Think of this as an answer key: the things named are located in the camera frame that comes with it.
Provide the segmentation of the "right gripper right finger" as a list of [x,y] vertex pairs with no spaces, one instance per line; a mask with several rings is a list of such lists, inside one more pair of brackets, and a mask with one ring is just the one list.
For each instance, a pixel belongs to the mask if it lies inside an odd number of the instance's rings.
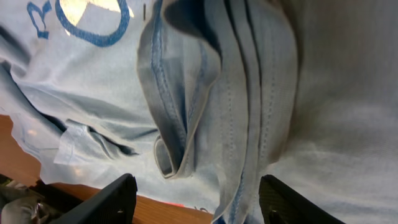
[[344,224],[274,177],[261,177],[259,204],[266,224]]

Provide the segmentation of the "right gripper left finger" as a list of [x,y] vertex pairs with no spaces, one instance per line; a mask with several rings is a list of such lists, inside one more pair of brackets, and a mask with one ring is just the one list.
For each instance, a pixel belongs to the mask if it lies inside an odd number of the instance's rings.
[[132,224],[136,203],[136,179],[124,174],[52,223]]

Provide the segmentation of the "light blue printed t-shirt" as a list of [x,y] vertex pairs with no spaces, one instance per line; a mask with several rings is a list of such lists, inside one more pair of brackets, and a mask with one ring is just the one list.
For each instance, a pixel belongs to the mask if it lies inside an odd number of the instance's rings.
[[47,183],[262,223],[274,175],[397,222],[396,1],[2,1],[1,113]]

